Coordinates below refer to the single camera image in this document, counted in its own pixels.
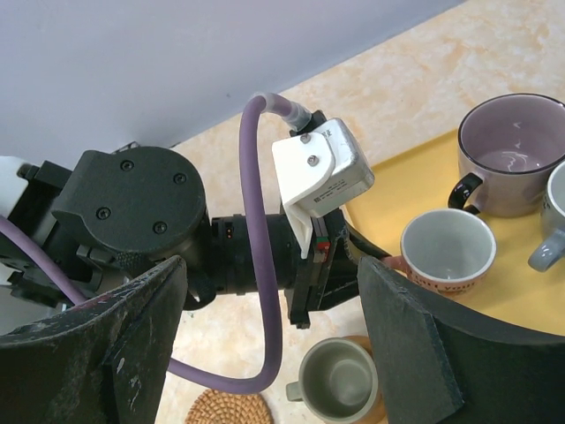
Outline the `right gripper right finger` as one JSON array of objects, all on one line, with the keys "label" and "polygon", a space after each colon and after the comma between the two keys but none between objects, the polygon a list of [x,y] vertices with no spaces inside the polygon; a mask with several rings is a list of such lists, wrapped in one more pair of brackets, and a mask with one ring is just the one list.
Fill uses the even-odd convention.
[{"label": "right gripper right finger", "polygon": [[562,423],[564,338],[503,322],[363,257],[358,288],[391,423]]}]

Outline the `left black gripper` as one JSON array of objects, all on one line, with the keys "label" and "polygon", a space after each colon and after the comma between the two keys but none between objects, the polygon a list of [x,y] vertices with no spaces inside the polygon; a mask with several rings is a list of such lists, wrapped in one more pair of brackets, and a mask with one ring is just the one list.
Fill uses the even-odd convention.
[{"label": "left black gripper", "polygon": [[187,256],[187,308],[195,311],[219,295],[256,292],[268,271],[272,286],[284,294],[290,324],[308,329],[312,312],[327,311],[358,296],[358,262],[389,254],[347,223],[341,210],[314,218],[310,252],[300,256],[283,212],[266,217],[268,242],[252,252],[242,215],[204,216],[192,234]]}]

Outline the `large woven rattan coaster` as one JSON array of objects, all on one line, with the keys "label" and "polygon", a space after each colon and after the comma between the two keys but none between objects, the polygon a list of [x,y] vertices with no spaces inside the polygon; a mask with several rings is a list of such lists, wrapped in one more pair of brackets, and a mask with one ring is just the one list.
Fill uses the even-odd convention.
[{"label": "large woven rattan coaster", "polygon": [[274,418],[260,394],[236,395],[219,390],[204,390],[194,401],[185,423],[198,424],[273,424]]}]

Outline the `pink mug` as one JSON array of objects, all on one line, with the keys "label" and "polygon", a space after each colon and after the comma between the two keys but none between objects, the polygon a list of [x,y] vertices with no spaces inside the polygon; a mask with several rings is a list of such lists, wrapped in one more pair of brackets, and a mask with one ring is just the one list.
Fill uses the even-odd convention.
[{"label": "pink mug", "polygon": [[401,253],[382,261],[429,291],[456,296],[481,283],[492,267],[497,243],[480,218],[454,208],[414,217],[400,238]]}]

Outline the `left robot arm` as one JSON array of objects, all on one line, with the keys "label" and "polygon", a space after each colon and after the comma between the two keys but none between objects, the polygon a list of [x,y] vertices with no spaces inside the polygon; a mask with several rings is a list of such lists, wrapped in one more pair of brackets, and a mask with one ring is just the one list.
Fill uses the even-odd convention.
[{"label": "left robot arm", "polygon": [[[185,308],[217,296],[255,292],[245,218],[210,217],[195,166],[166,148],[85,152],[68,170],[51,162],[1,160],[1,214],[35,242],[88,298],[177,255],[185,260]],[[358,295],[363,255],[386,252],[346,223],[340,211],[313,220],[311,250],[301,254],[284,213],[267,217],[277,287],[290,322],[310,325]]]}]

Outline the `light wooden coaster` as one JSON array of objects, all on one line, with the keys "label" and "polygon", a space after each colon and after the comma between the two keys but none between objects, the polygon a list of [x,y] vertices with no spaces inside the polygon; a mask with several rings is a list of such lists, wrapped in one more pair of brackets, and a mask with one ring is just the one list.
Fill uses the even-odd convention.
[{"label": "light wooden coaster", "polygon": [[[372,365],[374,365],[373,360],[373,350],[369,337],[367,336],[347,336],[346,339],[360,345],[369,355]],[[362,424],[377,424],[377,423],[387,423],[387,411],[384,403],[384,398],[381,392],[380,383],[378,379],[372,382],[372,389],[366,404],[366,413],[357,420],[357,423]]]}]

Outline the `purple mug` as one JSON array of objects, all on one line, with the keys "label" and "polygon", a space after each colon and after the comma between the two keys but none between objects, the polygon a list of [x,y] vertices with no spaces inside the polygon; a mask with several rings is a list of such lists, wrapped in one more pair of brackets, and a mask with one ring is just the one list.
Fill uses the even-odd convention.
[{"label": "purple mug", "polygon": [[482,102],[457,130],[459,181],[448,206],[474,215],[534,213],[564,161],[564,103],[531,93]]}]

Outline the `small olive mug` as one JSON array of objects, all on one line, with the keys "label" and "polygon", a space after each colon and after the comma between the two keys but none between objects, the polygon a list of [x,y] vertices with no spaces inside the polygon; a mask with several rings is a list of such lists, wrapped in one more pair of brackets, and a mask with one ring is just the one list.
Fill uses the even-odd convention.
[{"label": "small olive mug", "polygon": [[304,403],[325,423],[357,423],[366,413],[375,379],[379,381],[376,366],[359,344],[328,338],[304,356],[298,379],[286,385],[286,398]]}]

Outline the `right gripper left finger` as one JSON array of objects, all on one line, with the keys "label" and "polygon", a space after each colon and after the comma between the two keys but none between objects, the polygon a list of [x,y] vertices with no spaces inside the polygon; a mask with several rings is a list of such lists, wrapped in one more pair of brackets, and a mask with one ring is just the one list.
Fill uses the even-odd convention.
[{"label": "right gripper left finger", "polygon": [[187,293],[175,256],[1,337],[3,423],[153,423]]}]

